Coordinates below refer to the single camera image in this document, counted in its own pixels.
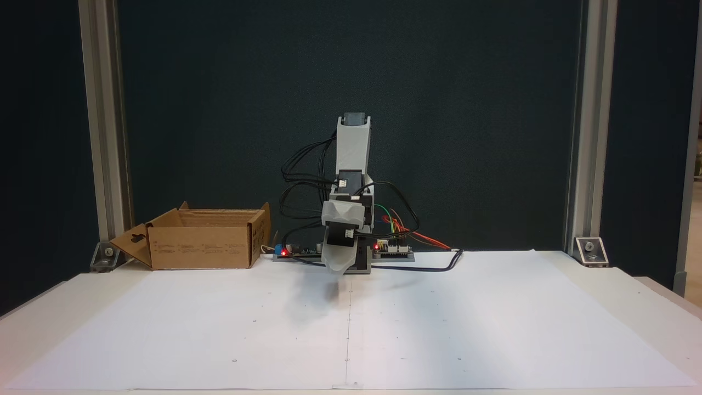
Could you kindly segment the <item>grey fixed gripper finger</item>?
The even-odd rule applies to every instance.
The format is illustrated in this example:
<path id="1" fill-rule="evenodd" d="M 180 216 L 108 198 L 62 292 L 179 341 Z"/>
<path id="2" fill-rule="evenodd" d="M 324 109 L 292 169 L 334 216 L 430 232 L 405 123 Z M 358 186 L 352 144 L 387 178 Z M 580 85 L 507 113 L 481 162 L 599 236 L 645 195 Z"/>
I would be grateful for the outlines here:
<path id="1" fill-rule="evenodd" d="M 357 240 L 354 240 L 351 246 L 332 245 L 324 240 L 321 252 L 321 263 L 323 263 L 329 273 L 341 276 L 349 267 L 354 265 L 357 252 Z"/>

